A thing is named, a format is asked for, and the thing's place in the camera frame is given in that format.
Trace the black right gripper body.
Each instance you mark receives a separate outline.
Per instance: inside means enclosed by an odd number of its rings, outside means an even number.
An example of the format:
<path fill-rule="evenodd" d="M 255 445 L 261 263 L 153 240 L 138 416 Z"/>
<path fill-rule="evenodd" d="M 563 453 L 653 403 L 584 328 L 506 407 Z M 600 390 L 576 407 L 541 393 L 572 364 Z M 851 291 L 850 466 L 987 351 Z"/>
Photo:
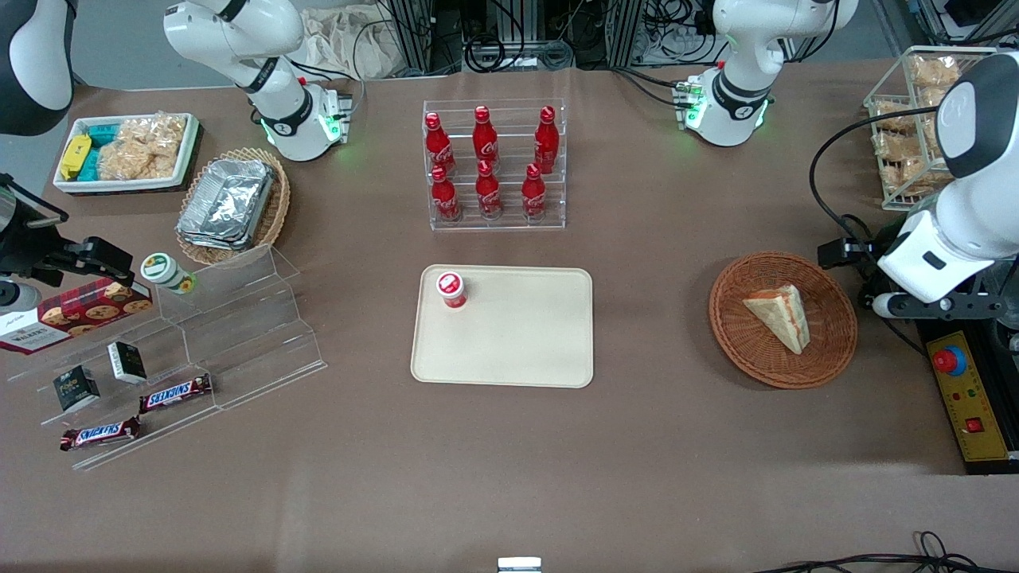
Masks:
<path fill-rule="evenodd" d="M 61 208 L 33 195 L 13 177 L 1 177 L 3 277 L 17 276 L 47 287 L 61 287 L 64 247 L 69 244 L 57 231 L 69 215 Z"/>

